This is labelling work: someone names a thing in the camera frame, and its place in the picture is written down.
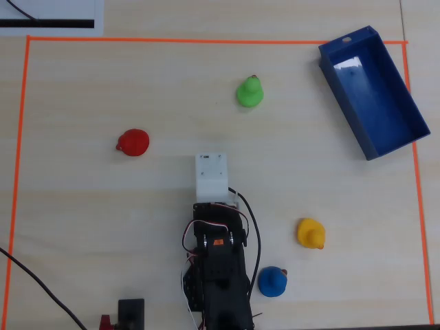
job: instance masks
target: red object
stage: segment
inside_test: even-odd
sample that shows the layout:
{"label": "red object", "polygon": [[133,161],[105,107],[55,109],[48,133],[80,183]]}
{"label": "red object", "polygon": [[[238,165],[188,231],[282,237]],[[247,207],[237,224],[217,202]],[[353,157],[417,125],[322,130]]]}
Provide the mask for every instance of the red object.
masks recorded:
{"label": "red object", "polygon": [[115,327],[110,323],[110,315],[101,315],[99,330],[114,330]]}
{"label": "red object", "polygon": [[128,156],[141,156],[150,145],[149,135],[141,129],[129,129],[118,140],[116,149]]}

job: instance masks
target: blue plastic tray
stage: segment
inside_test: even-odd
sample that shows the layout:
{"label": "blue plastic tray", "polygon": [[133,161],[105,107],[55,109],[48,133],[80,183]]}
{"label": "blue plastic tray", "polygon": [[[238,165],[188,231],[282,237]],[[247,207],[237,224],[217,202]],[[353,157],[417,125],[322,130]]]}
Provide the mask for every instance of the blue plastic tray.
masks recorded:
{"label": "blue plastic tray", "polygon": [[321,45],[319,50],[321,70],[367,160],[430,134],[371,26]]}

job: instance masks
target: wire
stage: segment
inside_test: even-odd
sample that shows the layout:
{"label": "wire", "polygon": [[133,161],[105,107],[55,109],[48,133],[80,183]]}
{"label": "wire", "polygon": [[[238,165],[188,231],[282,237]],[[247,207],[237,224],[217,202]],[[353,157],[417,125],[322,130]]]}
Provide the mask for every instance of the wire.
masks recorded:
{"label": "wire", "polygon": [[246,219],[246,223],[247,223],[247,232],[246,232],[246,238],[249,236],[249,220],[248,218],[244,215],[244,213],[242,213],[240,210],[233,208],[232,206],[228,206],[228,205],[223,205],[223,204],[219,204],[219,203],[211,203],[211,205],[216,205],[216,206],[220,206],[222,208],[230,208],[231,210],[238,212],[239,214],[243,215],[243,217]]}
{"label": "wire", "polygon": [[8,2],[12,7],[14,7],[17,11],[19,11],[21,14],[25,15],[27,18],[33,20],[33,21],[38,21],[38,19],[36,19],[33,16],[30,16],[27,12],[22,11],[19,7],[17,7],[17,5],[15,5],[11,0],[6,0],[6,2]]}
{"label": "wire", "polygon": [[223,225],[222,223],[210,222],[210,221],[204,221],[204,220],[191,220],[191,221],[188,223],[188,225],[186,225],[186,228],[185,228],[185,231],[184,231],[184,235],[183,235],[183,237],[181,238],[181,245],[184,247],[185,251],[191,253],[191,254],[194,255],[194,256],[196,256],[196,254],[195,254],[193,251],[191,251],[191,250],[189,250],[189,249],[186,248],[186,246],[185,246],[185,238],[186,238],[186,234],[188,233],[188,230],[190,229],[191,225],[192,225],[193,223],[195,223],[195,222],[203,222],[203,223],[206,223],[206,224],[208,224],[208,225],[212,225],[212,226],[224,227],[224,228],[226,228],[227,231],[229,231],[227,225]]}
{"label": "wire", "polygon": [[185,301],[186,301],[186,306],[188,307],[188,311],[190,312],[190,315],[191,315],[192,321],[194,322],[194,327],[196,328],[196,330],[199,330],[199,327],[197,326],[197,323],[195,322],[195,319],[194,319],[193,313],[192,313],[191,308],[190,308],[190,303],[188,302],[188,298],[186,297],[186,295],[185,295],[185,290],[184,290],[184,269],[185,269],[186,264],[189,262],[189,260],[190,260],[192,257],[193,257],[193,256],[189,256],[189,257],[186,259],[186,261],[185,261],[185,263],[184,263],[184,266],[183,266],[182,269],[181,269],[181,272],[180,272],[180,284],[181,284],[181,291],[182,291],[182,293],[184,294],[184,299],[185,299]]}
{"label": "wire", "polygon": [[7,256],[9,259],[14,261],[14,263],[19,266],[22,270],[24,270],[30,277],[32,277],[42,288],[44,291],[46,291],[46,294],[49,295],[50,298],[64,311],[69,314],[69,316],[72,318],[73,321],[82,329],[87,330],[87,328],[84,326],[81,321],[75,316],[75,314],[72,313],[70,309],[68,309],[55,295],[49,290],[49,288],[38,278],[37,275],[32,273],[24,264],[22,264],[20,261],[16,260],[13,256],[11,256],[9,253],[7,253],[4,249],[0,247],[0,252],[3,253],[5,256]]}
{"label": "wire", "polygon": [[250,299],[250,295],[252,293],[252,289],[254,287],[254,283],[255,283],[255,278],[256,278],[256,273],[259,270],[259,265],[260,265],[260,256],[261,256],[261,237],[260,237],[260,230],[258,225],[256,224],[256,220],[255,220],[255,216],[254,213],[252,212],[252,209],[250,208],[250,205],[248,203],[248,201],[246,201],[246,198],[239,192],[235,191],[234,189],[232,189],[231,187],[229,187],[229,191],[233,194],[238,195],[241,200],[243,201],[243,203],[246,205],[247,210],[249,211],[250,217],[252,218],[252,221],[254,222],[254,227],[255,227],[255,233],[256,233],[256,240],[258,242],[258,251],[256,253],[256,262],[255,262],[255,268],[254,268],[254,274],[252,275],[252,280],[250,282],[250,288],[249,288],[249,292],[247,293],[247,296]]}

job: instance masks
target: black stripe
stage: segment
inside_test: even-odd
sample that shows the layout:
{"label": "black stripe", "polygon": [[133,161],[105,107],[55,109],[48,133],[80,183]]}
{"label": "black stripe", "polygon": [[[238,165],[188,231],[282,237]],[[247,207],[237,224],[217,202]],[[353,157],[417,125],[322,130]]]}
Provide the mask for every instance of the black stripe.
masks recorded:
{"label": "black stripe", "polygon": [[93,29],[94,19],[0,19],[0,28],[79,28]]}

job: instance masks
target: blue rubber toy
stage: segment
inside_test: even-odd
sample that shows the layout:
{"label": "blue rubber toy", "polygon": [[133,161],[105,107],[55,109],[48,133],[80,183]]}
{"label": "blue rubber toy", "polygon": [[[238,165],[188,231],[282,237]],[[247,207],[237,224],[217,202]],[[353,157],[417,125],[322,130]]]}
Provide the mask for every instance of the blue rubber toy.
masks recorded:
{"label": "blue rubber toy", "polygon": [[258,288],[266,297],[278,297],[286,290],[287,270],[266,267],[258,275]]}

